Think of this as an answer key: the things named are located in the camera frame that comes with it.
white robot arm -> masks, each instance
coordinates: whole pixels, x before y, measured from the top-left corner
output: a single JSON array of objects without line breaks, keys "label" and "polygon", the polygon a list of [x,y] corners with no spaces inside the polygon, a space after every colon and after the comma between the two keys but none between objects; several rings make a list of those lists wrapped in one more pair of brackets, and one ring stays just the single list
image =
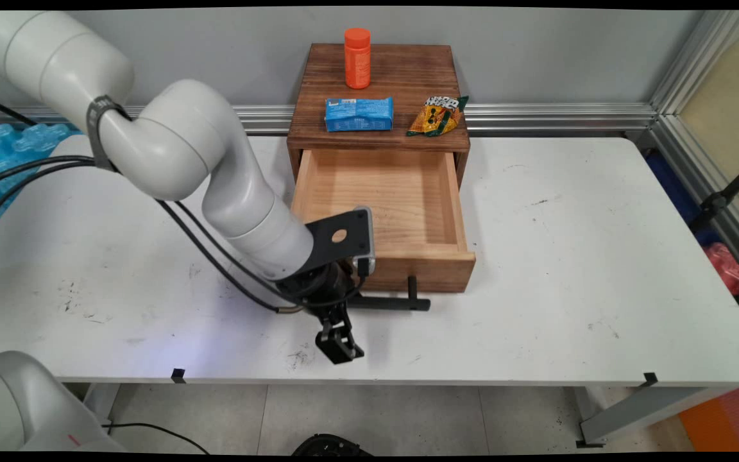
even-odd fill
[{"label": "white robot arm", "polygon": [[[125,103],[129,59],[63,12],[0,12],[0,74],[87,133],[100,96]],[[190,196],[210,175],[208,222],[268,280],[302,268],[310,231],[273,192],[229,102],[202,82],[177,81],[138,118],[108,110],[99,121],[106,155],[142,192],[164,201]]]}]

white table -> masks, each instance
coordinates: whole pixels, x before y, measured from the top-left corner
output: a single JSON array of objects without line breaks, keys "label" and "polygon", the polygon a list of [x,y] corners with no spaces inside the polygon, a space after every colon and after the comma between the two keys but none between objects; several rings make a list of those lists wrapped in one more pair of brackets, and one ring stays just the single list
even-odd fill
[{"label": "white table", "polygon": [[[250,142],[289,203],[285,139]],[[88,152],[73,137],[54,155]],[[352,310],[363,359],[332,365],[317,319],[257,307],[152,199],[86,167],[30,185],[0,219],[0,351],[62,381],[179,368],[187,383],[591,387],[587,442],[739,387],[739,307],[630,141],[473,138],[470,153],[466,292],[428,295],[429,312]],[[196,214],[205,187],[185,200]],[[601,412],[593,387],[645,372],[654,386]]]}]

floor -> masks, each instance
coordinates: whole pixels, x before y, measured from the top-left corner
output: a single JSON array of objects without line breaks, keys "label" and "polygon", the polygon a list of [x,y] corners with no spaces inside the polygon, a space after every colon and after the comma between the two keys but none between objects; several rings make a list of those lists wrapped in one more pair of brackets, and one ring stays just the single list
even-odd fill
[{"label": "floor", "polygon": [[[288,456],[316,433],[374,456],[693,450],[677,417],[602,449],[577,449],[575,395],[559,387],[125,384],[112,420],[165,427],[211,454]],[[115,428],[112,436],[134,452],[198,452],[145,427]]]}]

black tape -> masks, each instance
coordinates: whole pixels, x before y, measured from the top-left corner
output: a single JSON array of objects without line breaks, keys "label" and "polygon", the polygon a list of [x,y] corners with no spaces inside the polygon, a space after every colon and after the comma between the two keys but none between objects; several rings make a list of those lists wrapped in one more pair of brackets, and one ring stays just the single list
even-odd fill
[{"label": "black tape", "polygon": [[87,108],[87,135],[90,138],[90,149],[93,150],[93,160],[96,163],[96,167],[111,172],[118,172],[118,169],[109,160],[108,155],[105,154],[102,141],[99,139],[99,121],[106,112],[114,109],[127,120],[132,120],[121,105],[118,105],[109,96],[103,94],[94,99]]},{"label": "black tape", "polygon": [[170,375],[173,383],[187,383],[184,381],[184,369],[173,369],[173,374]]},{"label": "black tape", "polygon": [[655,375],[654,372],[644,372],[643,378],[645,378],[646,381],[641,383],[640,386],[653,386],[658,383],[658,376]]}]

orange bottle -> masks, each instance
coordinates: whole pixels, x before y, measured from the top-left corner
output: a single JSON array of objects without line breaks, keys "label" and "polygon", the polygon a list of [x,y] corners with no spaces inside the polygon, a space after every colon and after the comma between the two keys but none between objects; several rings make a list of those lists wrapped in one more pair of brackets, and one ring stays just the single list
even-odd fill
[{"label": "orange bottle", "polygon": [[344,68],[346,85],[360,90],[370,84],[370,32],[347,29],[344,32]]}]

